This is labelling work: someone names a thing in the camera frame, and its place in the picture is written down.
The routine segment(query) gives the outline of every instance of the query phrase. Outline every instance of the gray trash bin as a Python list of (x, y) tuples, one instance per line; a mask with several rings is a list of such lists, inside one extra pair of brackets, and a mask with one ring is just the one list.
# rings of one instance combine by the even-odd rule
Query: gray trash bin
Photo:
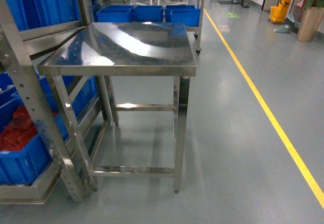
[(251, 5), (251, 0), (241, 0), (241, 6), (243, 8), (249, 8)]

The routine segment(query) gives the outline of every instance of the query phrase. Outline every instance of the potted plant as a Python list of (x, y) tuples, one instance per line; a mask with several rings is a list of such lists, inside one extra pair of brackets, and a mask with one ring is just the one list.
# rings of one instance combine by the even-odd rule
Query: potted plant
[(324, 17), (324, 0), (304, 0), (304, 14), (297, 34), (297, 40), (313, 40)]

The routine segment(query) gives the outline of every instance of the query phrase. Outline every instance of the table leg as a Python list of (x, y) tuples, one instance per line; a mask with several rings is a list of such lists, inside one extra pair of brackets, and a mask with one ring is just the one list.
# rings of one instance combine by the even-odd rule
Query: table leg
[(177, 120), (175, 125), (175, 174), (173, 186), (174, 192), (176, 194), (179, 192), (181, 186), (190, 77), (180, 77), (179, 83), (177, 83), (176, 86), (177, 85), (179, 86), (179, 91), (177, 95), (178, 111), (176, 113)]
[(109, 99), (109, 105), (111, 109), (111, 115), (114, 123), (116, 126), (118, 126), (118, 113), (116, 110), (116, 101), (115, 101), (115, 94), (113, 92), (113, 87), (112, 87), (112, 81), (109, 76), (105, 76), (105, 82), (106, 82), (106, 88), (107, 88), (107, 93), (108, 93), (108, 99)]
[(53, 95), (59, 107), (61, 117), (65, 124), (70, 139), (76, 143), (76, 153), (81, 161), (82, 167), (88, 174), (89, 186), (96, 191), (98, 189), (97, 178), (91, 175), (92, 162), (88, 154), (88, 149), (82, 137), (75, 113), (72, 108), (72, 102), (66, 91), (62, 76), (48, 77), (49, 83), (54, 83), (52, 87)]
[(96, 76), (96, 84), (98, 88), (98, 96), (101, 105), (102, 117), (105, 121), (111, 122), (111, 112), (109, 107), (109, 97), (106, 87), (106, 81), (104, 76)]
[(174, 79), (173, 79), (173, 134), (174, 134), (174, 140), (176, 140), (177, 122), (178, 122), (179, 83), (180, 83), (180, 78), (178, 76), (174, 76)]
[(197, 48), (196, 48), (197, 55), (199, 55), (201, 51), (200, 42), (201, 42), (201, 28), (203, 26), (204, 4), (205, 4), (205, 0), (201, 0), (199, 4), (200, 18), (199, 18), (199, 31), (198, 31)]

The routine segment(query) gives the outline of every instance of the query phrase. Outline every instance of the stainless steel table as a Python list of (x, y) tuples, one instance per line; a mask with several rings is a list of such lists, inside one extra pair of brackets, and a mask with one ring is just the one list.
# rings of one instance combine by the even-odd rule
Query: stainless steel table
[[(96, 176), (173, 177), (180, 189), (190, 77), (196, 65), (182, 23), (92, 23), (38, 65), (46, 75), (63, 116), (69, 137), (76, 142), (89, 186), (97, 189)], [(62, 76), (76, 76), (65, 88)], [(89, 76), (96, 77), (104, 117), (89, 156), (72, 102)], [(174, 100), (170, 105), (116, 104), (110, 76), (173, 76)], [(94, 166), (93, 161), (111, 120), (118, 126), (117, 111), (173, 111), (175, 166)]]

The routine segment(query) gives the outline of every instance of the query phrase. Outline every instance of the table top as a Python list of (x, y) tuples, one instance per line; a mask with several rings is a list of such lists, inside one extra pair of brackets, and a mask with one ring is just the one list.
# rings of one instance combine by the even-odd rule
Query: table top
[(92, 23), (37, 66), (46, 76), (195, 76), (183, 23)]

